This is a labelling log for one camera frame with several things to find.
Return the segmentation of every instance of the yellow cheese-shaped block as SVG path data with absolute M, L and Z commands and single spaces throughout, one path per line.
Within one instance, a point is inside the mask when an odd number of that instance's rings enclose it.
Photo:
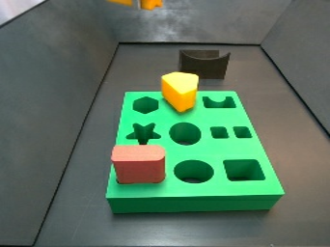
M 140 0 L 140 9 L 152 11 L 156 7 L 163 6 L 163 0 Z
M 174 72 L 162 77 L 162 92 L 164 99 L 178 112 L 194 107 L 199 77 L 192 73 Z
M 107 0 L 108 2 L 132 6 L 132 0 Z

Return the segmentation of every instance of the black arch-shaped block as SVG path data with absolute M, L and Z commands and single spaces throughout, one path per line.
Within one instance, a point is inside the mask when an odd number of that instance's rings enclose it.
M 219 50 L 180 50 L 179 70 L 200 79 L 224 79 L 231 53 L 219 57 Z

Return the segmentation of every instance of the pink rectangular block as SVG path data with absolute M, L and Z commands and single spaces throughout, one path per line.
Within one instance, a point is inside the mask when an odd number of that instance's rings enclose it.
M 166 150 L 162 146 L 115 146 L 111 160 L 119 183 L 154 183 L 166 178 Z

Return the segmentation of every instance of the square hole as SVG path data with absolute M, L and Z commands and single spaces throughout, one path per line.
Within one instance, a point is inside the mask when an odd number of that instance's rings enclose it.
M 224 170 L 230 181 L 265 180 L 261 164 L 255 159 L 224 160 Z
M 211 137 L 214 139 L 223 139 L 223 138 L 228 138 L 228 132 L 226 127 L 212 127 L 211 128 Z
M 251 132 L 250 129 L 245 126 L 234 127 L 234 133 L 238 138 L 251 138 Z

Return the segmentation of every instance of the shape sorter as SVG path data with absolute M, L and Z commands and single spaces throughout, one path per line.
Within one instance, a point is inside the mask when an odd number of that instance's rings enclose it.
M 235 92 L 198 91 L 178 113 L 162 92 L 126 93 L 116 145 L 160 145 L 160 183 L 119 184 L 111 167 L 114 213 L 270 209 L 285 194 Z

